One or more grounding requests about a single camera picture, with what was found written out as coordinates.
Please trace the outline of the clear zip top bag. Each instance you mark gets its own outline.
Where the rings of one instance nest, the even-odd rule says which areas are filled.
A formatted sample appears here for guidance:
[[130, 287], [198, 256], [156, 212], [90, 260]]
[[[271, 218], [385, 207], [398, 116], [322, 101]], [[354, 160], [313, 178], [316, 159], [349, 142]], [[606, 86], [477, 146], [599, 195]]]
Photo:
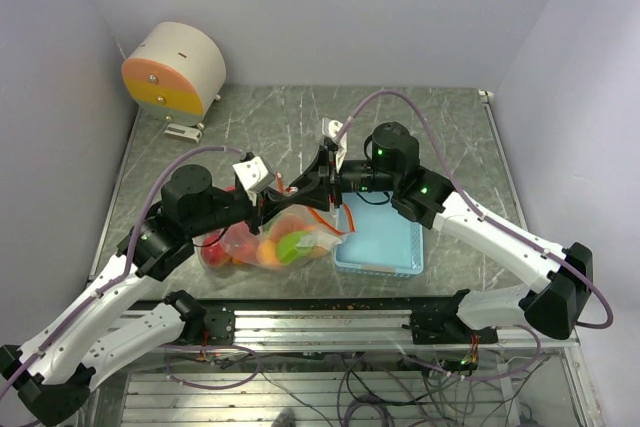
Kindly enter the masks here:
[[347, 204], [328, 212], [294, 205], [276, 214], [256, 235], [243, 222], [232, 226], [218, 246], [228, 263], [278, 271], [329, 255], [355, 232]]

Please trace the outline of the green fruit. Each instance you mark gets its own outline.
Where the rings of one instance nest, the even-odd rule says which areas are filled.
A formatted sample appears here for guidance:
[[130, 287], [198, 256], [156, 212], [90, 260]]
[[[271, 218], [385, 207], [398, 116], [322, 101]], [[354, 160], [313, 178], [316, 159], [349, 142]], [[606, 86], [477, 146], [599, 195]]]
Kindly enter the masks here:
[[290, 265], [308, 256], [315, 248], [315, 237], [310, 231], [294, 232], [277, 243], [277, 256], [282, 265]]

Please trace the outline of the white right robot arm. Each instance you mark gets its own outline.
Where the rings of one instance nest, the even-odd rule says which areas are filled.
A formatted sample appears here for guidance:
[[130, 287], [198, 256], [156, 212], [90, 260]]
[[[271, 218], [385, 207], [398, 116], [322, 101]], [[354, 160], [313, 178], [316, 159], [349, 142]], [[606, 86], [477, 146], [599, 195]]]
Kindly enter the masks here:
[[593, 255], [586, 246], [565, 248], [494, 216], [451, 180], [423, 167], [418, 140], [400, 123], [377, 126], [365, 148], [366, 159], [341, 161], [338, 147], [325, 140], [292, 183], [295, 203], [326, 210], [346, 193], [388, 192], [392, 208], [406, 220], [466, 243], [519, 278], [510, 288], [457, 292], [453, 311], [440, 320], [452, 342], [515, 325], [557, 340], [570, 336], [591, 295]]

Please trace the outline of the peach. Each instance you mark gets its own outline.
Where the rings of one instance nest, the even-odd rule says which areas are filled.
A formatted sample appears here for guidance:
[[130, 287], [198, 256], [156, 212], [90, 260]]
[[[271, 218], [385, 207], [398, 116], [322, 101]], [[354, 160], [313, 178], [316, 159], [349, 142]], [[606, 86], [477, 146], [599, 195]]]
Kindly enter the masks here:
[[283, 237], [294, 232], [305, 231], [309, 223], [296, 215], [283, 215], [273, 221], [267, 236], [274, 242], [279, 242]]

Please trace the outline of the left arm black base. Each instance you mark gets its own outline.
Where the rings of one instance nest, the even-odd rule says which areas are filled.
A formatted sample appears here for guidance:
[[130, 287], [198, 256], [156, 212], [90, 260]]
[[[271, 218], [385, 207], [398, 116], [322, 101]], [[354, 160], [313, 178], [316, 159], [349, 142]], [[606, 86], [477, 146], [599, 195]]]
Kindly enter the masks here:
[[184, 290], [164, 298], [183, 322], [173, 344], [179, 346], [229, 346], [234, 341], [235, 316], [226, 308], [206, 308]]

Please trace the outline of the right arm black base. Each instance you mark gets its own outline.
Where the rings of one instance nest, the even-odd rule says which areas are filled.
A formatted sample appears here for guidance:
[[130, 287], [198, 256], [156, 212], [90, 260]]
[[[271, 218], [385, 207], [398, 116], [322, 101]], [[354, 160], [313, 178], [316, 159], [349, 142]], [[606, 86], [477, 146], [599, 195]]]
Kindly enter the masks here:
[[402, 328], [411, 332], [415, 345], [470, 345], [473, 339], [481, 345], [496, 344], [495, 328], [472, 329], [458, 317], [459, 306], [469, 293], [463, 289], [450, 296], [411, 297], [409, 321]]

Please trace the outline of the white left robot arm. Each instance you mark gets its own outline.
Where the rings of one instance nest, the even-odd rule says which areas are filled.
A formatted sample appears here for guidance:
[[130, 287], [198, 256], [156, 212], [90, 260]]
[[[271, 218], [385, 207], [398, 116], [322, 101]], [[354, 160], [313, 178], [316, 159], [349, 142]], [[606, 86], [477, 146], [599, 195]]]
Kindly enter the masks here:
[[256, 233], [279, 211], [280, 196], [270, 187], [275, 174], [261, 158], [233, 170], [235, 185], [224, 190], [202, 166], [168, 167], [102, 273], [40, 334], [2, 347], [1, 374], [39, 423], [68, 420], [103, 381], [147, 352], [196, 344], [210, 332], [206, 309], [184, 290], [137, 322], [108, 329], [194, 254], [195, 238], [238, 223]]

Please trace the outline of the orange fruit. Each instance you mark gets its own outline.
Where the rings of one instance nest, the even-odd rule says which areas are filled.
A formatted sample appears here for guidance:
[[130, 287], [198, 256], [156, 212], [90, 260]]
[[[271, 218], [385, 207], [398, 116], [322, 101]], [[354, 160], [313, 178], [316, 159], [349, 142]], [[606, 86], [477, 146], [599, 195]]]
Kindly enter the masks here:
[[264, 268], [280, 267], [281, 262], [277, 256], [277, 244], [270, 239], [261, 241], [256, 249], [256, 260]]

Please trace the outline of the red apple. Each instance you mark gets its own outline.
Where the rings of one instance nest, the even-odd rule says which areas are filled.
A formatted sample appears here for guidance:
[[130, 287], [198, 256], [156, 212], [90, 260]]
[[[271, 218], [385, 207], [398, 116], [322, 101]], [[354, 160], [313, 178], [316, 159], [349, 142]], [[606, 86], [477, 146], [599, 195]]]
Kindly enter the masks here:
[[211, 268], [222, 267], [230, 260], [230, 255], [219, 244], [201, 248], [200, 257], [204, 265]]
[[259, 238], [249, 231], [245, 223], [230, 227], [222, 239], [222, 244], [234, 261], [246, 264], [253, 264], [256, 261]]

